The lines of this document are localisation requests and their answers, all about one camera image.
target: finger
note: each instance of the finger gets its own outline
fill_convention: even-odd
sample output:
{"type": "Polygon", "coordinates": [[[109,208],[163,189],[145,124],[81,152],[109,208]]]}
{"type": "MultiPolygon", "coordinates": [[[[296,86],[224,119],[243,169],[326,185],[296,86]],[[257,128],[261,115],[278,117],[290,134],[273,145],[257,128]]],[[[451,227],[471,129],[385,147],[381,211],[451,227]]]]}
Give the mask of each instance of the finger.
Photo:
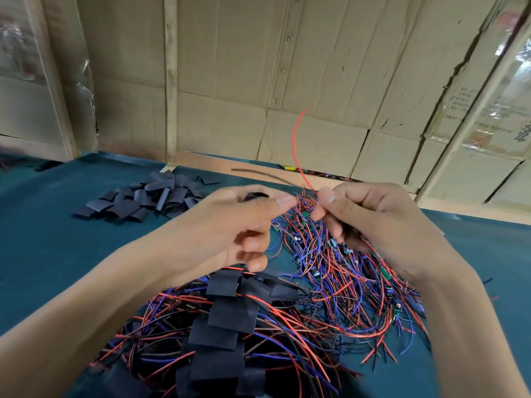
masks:
{"type": "Polygon", "coordinates": [[[342,183],[334,187],[334,193],[376,212],[396,211],[402,206],[414,205],[408,192],[393,183],[342,183]]]}
{"type": "Polygon", "coordinates": [[[269,198],[282,198],[284,196],[290,195],[289,193],[283,192],[281,190],[276,190],[274,188],[265,187],[261,184],[251,184],[250,186],[242,186],[242,187],[233,187],[233,191],[238,196],[238,200],[240,202],[243,201],[243,199],[247,196],[249,193],[264,193],[269,196],[269,198]]]}
{"type": "Polygon", "coordinates": [[[243,239],[242,248],[245,252],[264,252],[269,247],[269,232],[243,239]]]}
{"type": "Polygon", "coordinates": [[[254,200],[235,204],[235,218],[246,220],[249,224],[271,221],[286,213],[297,204],[297,199],[288,193],[277,198],[255,198],[254,200]]]}
{"type": "Polygon", "coordinates": [[[267,257],[263,253],[253,253],[253,256],[247,261],[247,269],[250,272],[263,271],[267,267],[267,257]]]}
{"type": "Polygon", "coordinates": [[[344,241],[343,237],[343,226],[332,214],[327,213],[323,218],[323,223],[327,227],[328,232],[332,237],[342,243],[344,241]]]}
{"type": "Polygon", "coordinates": [[[319,204],[319,202],[317,201],[317,204],[315,205],[315,208],[313,209],[309,217],[313,221],[320,221],[327,214],[327,212],[328,211],[326,210],[326,208],[323,207],[322,204],[319,204]]]}
{"type": "Polygon", "coordinates": [[[336,219],[348,223],[370,235],[376,213],[365,209],[345,196],[338,196],[334,190],[323,187],[317,195],[319,202],[336,219]]]}
{"type": "Polygon", "coordinates": [[[370,247],[368,247],[367,243],[362,241],[362,239],[360,239],[357,236],[354,236],[354,235],[347,236],[345,238],[345,243],[348,247],[352,248],[353,250],[357,252],[364,253],[364,254],[368,254],[371,252],[371,249],[370,247]]]}

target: plastic wrap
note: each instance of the plastic wrap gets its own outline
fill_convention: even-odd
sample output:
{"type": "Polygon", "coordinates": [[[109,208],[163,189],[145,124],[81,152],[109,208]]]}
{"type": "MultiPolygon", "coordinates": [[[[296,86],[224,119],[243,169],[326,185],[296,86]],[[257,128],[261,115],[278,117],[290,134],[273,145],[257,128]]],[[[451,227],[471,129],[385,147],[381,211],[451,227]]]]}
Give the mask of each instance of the plastic wrap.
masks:
{"type": "Polygon", "coordinates": [[[94,100],[94,91],[92,85],[92,71],[90,69],[90,60],[85,59],[81,64],[79,80],[76,82],[76,89],[86,96],[92,109],[92,116],[96,121],[96,101],[94,100]]]}
{"type": "Polygon", "coordinates": [[[17,23],[3,22],[0,25],[0,46],[8,67],[2,67],[4,74],[33,81],[36,78],[28,64],[28,47],[17,23]]]}
{"type": "MultiPolygon", "coordinates": [[[[470,60],[454,78],[426,138],[447,143],[470,109],[528,0],[504,0],[481,34],[470,60]]],[[[518,53],[481,112],[464,146],[505,158],[525,159],[531,152],[531,40],[518,53]]]]}

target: wire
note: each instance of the wire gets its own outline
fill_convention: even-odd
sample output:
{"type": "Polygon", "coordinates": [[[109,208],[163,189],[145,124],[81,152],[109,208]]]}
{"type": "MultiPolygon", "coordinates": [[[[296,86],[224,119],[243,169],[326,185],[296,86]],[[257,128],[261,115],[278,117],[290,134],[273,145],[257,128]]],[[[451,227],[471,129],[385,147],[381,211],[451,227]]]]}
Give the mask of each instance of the wire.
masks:
{"type": "Polygon", "coordinates": [[[297,168],[299,169],[299,172],[301,173],[302,178],[304,179],[306,184],[308,184],[308,187],[310,187],[311,190],[315,193],[315,195],[317,195],[317,192],[314,190],[314,188],[312,187],[312,185],[309,183],[308,179],[304,175],[304,172],[301,169],[301,165],[299,165],[299,163],[298,163],[297,154],[295,153],[295,133],[297,132],[297,127],[300,124],[300,122],[302,120],[302,117],[304,116],[305,112],[306,112],[306,109],[303,109],[302,112],[301,112],[301,115],[299,116],[299,118],[297,119],[297,122],[295,123],[295,126],[293,127],[293,132],[291,134],[291,150],[293,151],[293,159],[295,160],[295,164],[296,164],[297,168]]]}

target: teal table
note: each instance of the teal table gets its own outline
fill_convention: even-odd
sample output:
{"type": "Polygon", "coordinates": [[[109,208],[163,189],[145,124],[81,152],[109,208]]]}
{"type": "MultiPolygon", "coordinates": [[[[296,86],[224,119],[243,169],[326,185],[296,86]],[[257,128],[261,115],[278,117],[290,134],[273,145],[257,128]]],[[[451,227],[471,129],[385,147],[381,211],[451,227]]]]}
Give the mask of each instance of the teal table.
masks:
{"type": "MultiPolygon", "coordinates": [[[[27,178],[13,187],[2,187],[0,176],[0,334],[38,309],[86,274],[115,249],[161,226],[162,216],[149,215],[144,223],[116,223],[73,218],[71,213],[106,190],[143,180],[161,163],[123,162],[100,155],[81,159],[27,178]]],[[[176,173],[195,177],[200,170],[178,167],[176,173]]],[[[218,187],[256,183],[236,176],[219,175],[218,187]]],[[[294,192],[296,188],[275,183],[269,187],[294,192]]],[[[448,240],[480,274],[493,278],[487,285],[503,329],[528,385],[531,385],[531,227],[466,216],[427,211],[448,240]]],[[[295,270],[287,252],[271,266],[295,270]]],[[[392,333],[389,345],[396,352],[405,341],[392,333]]],[[[421,338],[398,363],[378,360],[360,366],[362,357],[346,355],[342,362],[364,374],[363,396],[427,398],[437,396],[430,353],[421,338]]]]}

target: wooden beam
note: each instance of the wooden beam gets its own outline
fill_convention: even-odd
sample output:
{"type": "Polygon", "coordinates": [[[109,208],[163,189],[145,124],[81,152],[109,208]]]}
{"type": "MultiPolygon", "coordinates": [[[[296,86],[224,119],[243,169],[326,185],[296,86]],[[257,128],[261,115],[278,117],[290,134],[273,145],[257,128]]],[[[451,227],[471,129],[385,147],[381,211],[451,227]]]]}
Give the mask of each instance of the wooden beam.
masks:
{"type": "MultiPolygon", "coordinates": [[[[213,156],[201,155],[192,152],[178,151],[176,160],[179,166],[192,167],[194,169],[209,170],[216,173],[231,174],[233,176],[245,177],[247,179],[269,181],[277,184],[292,184],[298,187],[306,187],[302,176],[298,172],[290,172],[272,167],[258,166],[252,163],[244,163],[223,158],[214,158],[213,156]],[[245,172],[234,171],[232,169],[243,169],[258,171],[245,172]]],[[[336,187],[343,183],[341,180],[328,179],[326,177],[306,176],[310,184],[319,190],[321,187],[336,187]]],[[[474,216],[477,218],[492,219],[496,221],[505,221],[513,223],[523,223],[531,225],[531,214],[520,211],[502,210],[490,205],[471,205],[452,201],[438,200],[437,198],[427,197],[420,205],[421,208],[433,211],[447,212],[458,215],[474,216]]]]}
{"type": "Polygon", "coordinates": [[[164,0],[164,55],[166,60],[166,163],[174,165],[177,152],[177,0],[164,0]]]}
{"type": "Polygon", "coordinates": [[[56,158],[50,157],[48,159],[64,160],[64,157],[66,157],[66,160],[72,160],[77,158],[79,154],[77,152],[76,141],[74,140],[74,133],[72,132],[70,116],[66,108],[61,78],[51,49],[43,3],[41,0],[24,0],[24,3],[63,140],[64,153],[61,153],[56,158]]]}

